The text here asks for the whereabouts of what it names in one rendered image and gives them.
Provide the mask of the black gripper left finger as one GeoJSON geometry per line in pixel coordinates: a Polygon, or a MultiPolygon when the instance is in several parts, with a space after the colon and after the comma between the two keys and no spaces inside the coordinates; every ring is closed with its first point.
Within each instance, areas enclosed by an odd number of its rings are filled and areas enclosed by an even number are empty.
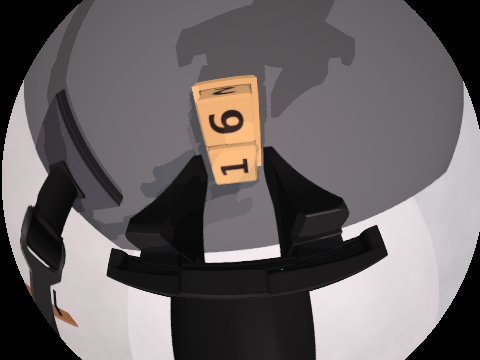
{"type": "Polygon", "coordinates": [[[130,218],[127,240],[144,264],[181,268],[205,262],[203,215],[208,174],[202,155],[193,156],[168,188],[130,218]]]}

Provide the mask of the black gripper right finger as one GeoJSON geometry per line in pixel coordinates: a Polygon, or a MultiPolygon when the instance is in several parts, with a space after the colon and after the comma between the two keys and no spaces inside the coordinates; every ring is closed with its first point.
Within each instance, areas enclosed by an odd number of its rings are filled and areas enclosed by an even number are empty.
{"type": "Polygon", "coordinates": [[[317,186],[272,147],[263,147],[264,174],[273,203],[280,255],[302,260],[341,249],[349,217],[343,198],[317,186]]]}

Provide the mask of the tan rectangular tray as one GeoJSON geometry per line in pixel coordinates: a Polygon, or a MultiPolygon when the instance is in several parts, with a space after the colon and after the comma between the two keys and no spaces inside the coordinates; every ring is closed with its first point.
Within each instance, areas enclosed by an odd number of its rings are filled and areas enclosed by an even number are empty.
{"type": "Polygon", "coordinates": [[[260,143],[260,122],[259,122],[259,104],[258,104],[258,89],[257,89],[257,77],[254,75],[235,76],[220,78],[214,80],[208,80],[196,83],[192,86],[195,103],[205,90],[236,86],[247,85],[252,97],[253,97],[253,110],[255,119],[255,145],[256,145],[256,157],[257,166],[261,166],[261,143],[260,143]]]}

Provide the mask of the tan cube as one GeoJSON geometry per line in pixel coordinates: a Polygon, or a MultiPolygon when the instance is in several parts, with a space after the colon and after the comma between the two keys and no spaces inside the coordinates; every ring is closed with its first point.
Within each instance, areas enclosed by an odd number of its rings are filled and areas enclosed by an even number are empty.
{"type": "Polygon", "coordinates": [[[208,157],[217,184],[258,179],[255,141],[209,147],[208,157]]]}
{"type": "Polygon", "coordinates": [[[205,90],[195,106],[207,147],[255,140],[253,97],[247,85],[205,90]]]}

